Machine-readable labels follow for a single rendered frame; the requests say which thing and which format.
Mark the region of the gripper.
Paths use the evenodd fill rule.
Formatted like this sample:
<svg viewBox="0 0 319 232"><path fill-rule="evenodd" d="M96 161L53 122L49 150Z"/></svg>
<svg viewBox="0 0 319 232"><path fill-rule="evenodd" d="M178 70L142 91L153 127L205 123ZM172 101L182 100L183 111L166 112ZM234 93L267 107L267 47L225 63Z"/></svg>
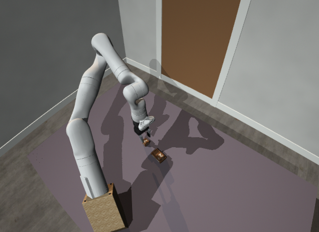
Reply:
<svg viewBox="0 0 319 232"><path fill-rule="evenodd" d="M148 116L147 111L140 116L134 115L132 112L131 115L134 124L134 132L140 137L140 141L143 143L144 140L141 134L147 131L147 135L151 137L149 126L155 121L155 117Z"/></svg>

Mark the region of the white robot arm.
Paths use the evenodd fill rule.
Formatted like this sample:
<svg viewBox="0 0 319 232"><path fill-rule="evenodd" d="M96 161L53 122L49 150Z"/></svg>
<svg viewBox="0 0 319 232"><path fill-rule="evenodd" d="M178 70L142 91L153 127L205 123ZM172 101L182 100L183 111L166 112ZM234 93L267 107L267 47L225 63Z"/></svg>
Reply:
<svg viewBox="0 0 319 232"><path fill-rule="evenodd" d="M91 43L96 51L96 58L93 65L82 76L66 133L70 139L86 194L93 199L109 190L88 124L89 113L99 93L107 64L122 85L130 84L124 88L123 95L134 115L140 116L146 112L146 102L142 97L148 94L149 87L129 69L106 34L96 34Z"/></svg>

